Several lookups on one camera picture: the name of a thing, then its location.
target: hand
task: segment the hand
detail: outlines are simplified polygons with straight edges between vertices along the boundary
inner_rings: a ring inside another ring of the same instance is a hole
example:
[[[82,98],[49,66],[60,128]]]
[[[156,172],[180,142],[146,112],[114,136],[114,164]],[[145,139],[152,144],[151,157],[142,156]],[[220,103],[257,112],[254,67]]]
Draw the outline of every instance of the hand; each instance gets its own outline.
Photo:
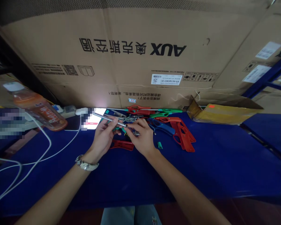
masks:
[[[122,126],[118,125],[118,118],[117,117],[110,117],[113,119],[112,122],[108,122],[108,120],[103,119],[96,128],[94,141],[90,147],[90,149],[84,154],[81,160],[96,164],[101,159],[101,157],[108,151],[113,136],[115,134],[121,135],[121,131],[115,130],[115,127]]]
[[[153,130],[149,127],[145,119],[138,119],[134,123],[127,124],[128,127],[140,133],[137,137],[129,128],[124,128],[136,149],[146,158],[157,150],[153,144]]]

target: blue table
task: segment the blue table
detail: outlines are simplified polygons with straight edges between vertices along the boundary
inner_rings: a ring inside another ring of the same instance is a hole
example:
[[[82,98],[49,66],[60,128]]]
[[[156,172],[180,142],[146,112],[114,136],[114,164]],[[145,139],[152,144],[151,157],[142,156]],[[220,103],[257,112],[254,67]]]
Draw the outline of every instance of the blue table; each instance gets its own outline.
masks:
[[[281,114],[256,114],[243,124],[252,134],[281,153]]]
[[[162,131],[154,143],[162,143],[162,154],[208,198],[275,195],[281,193],[281,161],[239,126],[197,123],[186,113],[179,116],[197,142],[188,153]],[[47,156],[63,148],[75,132],[46,133],[52,140]],[[39,200],[86,152],[94,131],[80,131],[61,153],[41,162],[31,175],[0,201],[0,216],[21,215]],[[22,163],[36,161],[48,147],[42,133],[29,141],[14,157]],[[31,166],[24,166],[21,177]],[[12,182],[17,167],[0,173],[0,194]],[[100,160],[80,188],[69,209],[116,207],[174,201],[174,198],[147,160],[136,150],[111,149]]]

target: barcode sticker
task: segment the barcode sticker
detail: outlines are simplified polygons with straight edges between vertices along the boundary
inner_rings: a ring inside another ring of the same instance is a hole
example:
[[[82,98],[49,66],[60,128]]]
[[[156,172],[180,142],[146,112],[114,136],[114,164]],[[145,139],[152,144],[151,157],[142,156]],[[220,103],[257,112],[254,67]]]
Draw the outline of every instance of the barcode sticker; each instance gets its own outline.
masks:
[[[280,44],[277,44],[275,42],[269,42],[266,44],[266,46],[263,47],[263,49],[261,49],[261,51],[255,57],[261,59],[268,59],[280,47]]]
[[[151,84],[179,85],[183,75],[152,74]]]
[[[255,83],[258,81],[271,67],[257,65],[244,79],[244,82]]]

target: wristwatch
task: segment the wristwatch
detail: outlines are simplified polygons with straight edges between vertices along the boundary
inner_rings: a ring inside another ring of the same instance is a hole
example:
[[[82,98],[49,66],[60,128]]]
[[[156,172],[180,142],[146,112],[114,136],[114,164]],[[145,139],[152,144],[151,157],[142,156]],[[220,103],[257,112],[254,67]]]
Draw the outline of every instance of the wristwatch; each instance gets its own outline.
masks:
[[[77,166],[79,166],[81,169],[84,169],[84,170],[87,170],[87,171],[93,171],[99,166],[98,163],[97,164],[90,164],[90,163],[87,163],[85,161],[82,161],[81,160],[82,156],[83,155],[78,156],[75,160],[75,162],[77,163]]]

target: red plastic handle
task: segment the red plastic handle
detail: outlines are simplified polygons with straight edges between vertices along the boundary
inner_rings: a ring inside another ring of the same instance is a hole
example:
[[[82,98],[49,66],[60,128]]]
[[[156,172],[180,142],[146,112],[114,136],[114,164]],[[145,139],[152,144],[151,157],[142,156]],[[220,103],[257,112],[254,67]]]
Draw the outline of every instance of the red plastic handle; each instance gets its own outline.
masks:
[[[130,114],[138,114],[138,115],[145,115],[148,116],[150,114],[154,114],[155,111],[151,110],[139,110],[139,109],[128,109],[128,113]]]
[[[127,109],[151,109],[151,107],[142,107],[139,105],[133,105],[133,106],[127,107]]]
[[[182,139],[181,139],[181,135],[180,135],[180,131],[179,131],[178,124],[177,124],[176,122],[171,122],[171,126],[172,126],[172,128],[175,129],[175,134],[173,135],[174,140],[175,140],[179,145],[181,145],[181,148],[182,148],[183,150],[185,150],[184,144],[182,143]]]
[[[110,148],[123,148],[128,151],[132,151],[134,148],[134,144],[132,142],[127,142],[127,141],[120,141],[120,140],[112,140],[114,145]]]
[[[167,122],[181,122],[182,120],[179,117],[156,117],[159,122],[167,123]]]
[[[180,136],[181,136],[181,143],[183,143],[185,147],[185,151],[187,152],[194,152],[195,149],[190,142],[189,135],[187,133],[188,129],[178,124]]]
[[[192,133],[189,131],[189,129],[187,128],[187,126],[184,124],[184,122],[181,120],[182,126],[187,130],[187,135],[190,139],[190,142],[196,142],[195,137],[192,135]]]
[[[189,134],[191,136],[192,136],[192,134],[189,132],[189,130],[176,122],[171,122],[171,126],[172,126],[172,128],[175,129],[175,134],[173,135],[174,140],[179,145],[181,145],[181,148],[187,152],[194,152],[195,149],[194,149],[193,145],[191,144],[191,140],[190,140],[190,136],[189,136]],[[178,142],[176,140],[175,136],[177,136],[179,138],[180,142]]]

